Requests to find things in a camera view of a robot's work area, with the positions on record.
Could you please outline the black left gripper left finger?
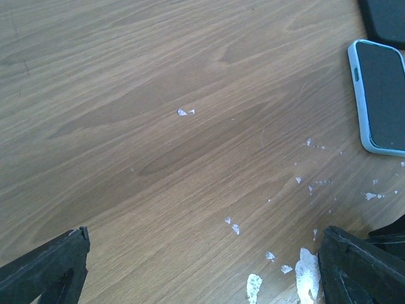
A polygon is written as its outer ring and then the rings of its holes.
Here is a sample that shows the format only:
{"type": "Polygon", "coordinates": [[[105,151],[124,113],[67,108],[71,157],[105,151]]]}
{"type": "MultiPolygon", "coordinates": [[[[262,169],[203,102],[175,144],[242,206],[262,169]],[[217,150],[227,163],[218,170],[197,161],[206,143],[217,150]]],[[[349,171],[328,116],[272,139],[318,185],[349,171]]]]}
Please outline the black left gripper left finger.
{"type": "Polygon", "coordinates": [[[78,303],[89,251],[89,233],[82,226],[2,266],[1,303],[78,303]]]}

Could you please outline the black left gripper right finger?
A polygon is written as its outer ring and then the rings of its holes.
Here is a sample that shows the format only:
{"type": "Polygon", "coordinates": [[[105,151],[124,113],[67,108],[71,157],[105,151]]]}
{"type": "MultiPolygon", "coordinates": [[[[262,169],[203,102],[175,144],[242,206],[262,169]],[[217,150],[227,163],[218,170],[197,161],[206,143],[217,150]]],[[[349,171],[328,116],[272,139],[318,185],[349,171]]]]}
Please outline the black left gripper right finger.
{"type": "Polygon", "coordinates": [[[359,239],[327,227],[318,252],[326,303],[404,303],[404,234],[359,239]]]}

